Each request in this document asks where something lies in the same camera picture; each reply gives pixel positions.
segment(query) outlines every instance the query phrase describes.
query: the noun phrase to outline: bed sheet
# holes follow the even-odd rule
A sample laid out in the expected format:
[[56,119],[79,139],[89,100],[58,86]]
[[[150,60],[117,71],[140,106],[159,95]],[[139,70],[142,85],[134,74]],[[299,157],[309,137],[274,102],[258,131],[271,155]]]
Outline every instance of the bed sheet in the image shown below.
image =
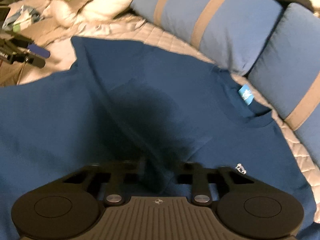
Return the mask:
[[[39,2],[39,0],[28,0],[28,5],[31,5],[31,6],[41,5],[41,2]],[[182,40],[178,39],[174,35],[163,31],[162,29],[160,29],[159,27],[156,27],[151,23],[145,23],[144,25],[142,25],[141,27],[137,28],[134,31],[118,32],[111,35],[108,33],[105,36],[102,35],[101,32],[99,31],[98,34],[96,34],[95,32],[90,32],[90,33],[87,33],[87,35],[85,36],[94,37],[94,38],[103,38],[103,39],[120,39],[120,40],[129,39],[129,40],[142,41],[145,44],[157,46],[157,47],[160,47],[161,49],[165,49],[170,52],[191,55],[200,60],[203,60],[206,62],[212,62],[210,59],[205,57],[202,53],[200,53],[198,50],[196,50],[189,44],[183,42]],[[47,64],[43,69],[37,69],[28,64],[24,65],[18,84],[24,84],[24,83],[29,83],[29,82],[38,80],[56,71],[68,70],[71,64],[76,59],[70,39],[64,39],[64,40],[59,40],[57,42],[53,42],[49,44],[47,48],[51,51],[50,63]],[[232,77],[236,82],[238,82],[241,85],[247,83],[251,87],[256,101],[272,109],[273,119],[278,123],[279,127],[281,128],[281,131],[290,149],[292,150],[292,154],[294,155],[301,172],[303,173],[306,180],[312,187],[312,191],[313,191],[315,201],[316,201],[316,206],[317,206],[314,221],[317,223],[320,223],[320,170],[319,168],[314,165],[307,150],[296,138],[296,136],[294,135],[292,130],[288,127],[288,125],[279,118],[274,108],[262,97],[262,95],[260,95],[260,93],[254,87],[252,87],[252,85],[250,85],[248,80],[244,77],[240,77],[236,75],[232,75]]]

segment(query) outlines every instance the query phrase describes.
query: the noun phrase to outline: light blue tag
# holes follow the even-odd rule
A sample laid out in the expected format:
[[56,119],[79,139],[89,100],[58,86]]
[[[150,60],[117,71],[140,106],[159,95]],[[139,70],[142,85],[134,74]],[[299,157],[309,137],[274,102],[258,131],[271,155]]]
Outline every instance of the light blue tag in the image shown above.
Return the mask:
[[254,99],[254,96],[247,84],[245,84],[240,90],[239,94],[241,95],[242,99],[245,101],[247,105],[250,105]]

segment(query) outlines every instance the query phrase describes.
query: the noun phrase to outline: brown stripe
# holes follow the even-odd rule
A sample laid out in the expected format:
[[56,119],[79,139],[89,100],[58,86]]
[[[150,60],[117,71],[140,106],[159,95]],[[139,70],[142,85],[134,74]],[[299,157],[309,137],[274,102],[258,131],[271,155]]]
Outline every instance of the brown stripe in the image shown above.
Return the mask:
[[310,86],[307,93],[297,104],[295,109],[284,120],[292,130],[297,130],[312,114],[320,103],[320,72]]
[[197,49],[199,49],[200,41],[202,39],[203,33],[219,7],[223,4],[225,0],[210,0],[202,13],[200,14],[191,35],[190,44]]
[[155,12],[153,14],[153,23],[155,25],[161,26],[161,15],[166,2],[167,0],[158,0],[158,3],[155,8]]

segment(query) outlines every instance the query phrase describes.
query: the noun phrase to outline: crosshair symbol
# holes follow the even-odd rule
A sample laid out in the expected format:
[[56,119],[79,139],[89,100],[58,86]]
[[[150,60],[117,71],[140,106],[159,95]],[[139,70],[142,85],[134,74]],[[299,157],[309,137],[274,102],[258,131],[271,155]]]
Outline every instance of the crosshair symbol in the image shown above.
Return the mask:
[[156,203],[156,204],[158,204],[158,205],[160,205],[160,204],[162,204],[164,201],[162,200],[162,199],[156,199],[155,201],[154,201],[154,203]]

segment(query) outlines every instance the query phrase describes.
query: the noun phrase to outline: silver screw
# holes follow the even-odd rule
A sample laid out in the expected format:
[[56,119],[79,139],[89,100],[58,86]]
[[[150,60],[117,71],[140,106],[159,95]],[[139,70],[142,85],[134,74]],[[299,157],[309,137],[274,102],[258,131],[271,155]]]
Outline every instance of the silver screw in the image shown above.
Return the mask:
[[199,203],[206,203],[210,201],[210,198],[207,195],[197,195],[195,196],[195,201]]
[[112,195],[107,196],[106,200],[111,202],[111,203],[117,203],[117,202],[120,202],[122,200],[122,197],[120,195],[117,195],[117,194],[112,194]]

